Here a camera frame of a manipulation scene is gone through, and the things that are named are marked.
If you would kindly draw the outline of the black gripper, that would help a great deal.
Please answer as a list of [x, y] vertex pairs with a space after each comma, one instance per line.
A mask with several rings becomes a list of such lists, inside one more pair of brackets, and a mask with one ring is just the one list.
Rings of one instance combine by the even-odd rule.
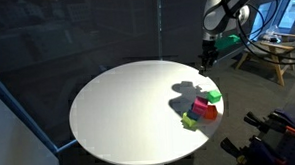
[[202, 43], [202, 54], [201, 59], [202, 63], [199, 66], [199, 73], [203, 74], [207, 71], [207, 66], [210, 65], [210, 68], [213, 68], [217, 62], [218, 50], [215, 47], [215, 41], [206, 41]]

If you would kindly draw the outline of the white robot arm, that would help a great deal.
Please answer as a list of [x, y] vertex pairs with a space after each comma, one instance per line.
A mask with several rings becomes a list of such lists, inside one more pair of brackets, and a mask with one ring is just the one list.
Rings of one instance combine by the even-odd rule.
[[215, 46], [220, 34], [236, 28], [238, 22], [245, 23], [250, 16], [247, 3], [251, 0], [207, 0], [202, 20], [202, 53], [199, 58], [199, 73], [203, 74], [218, 59]]

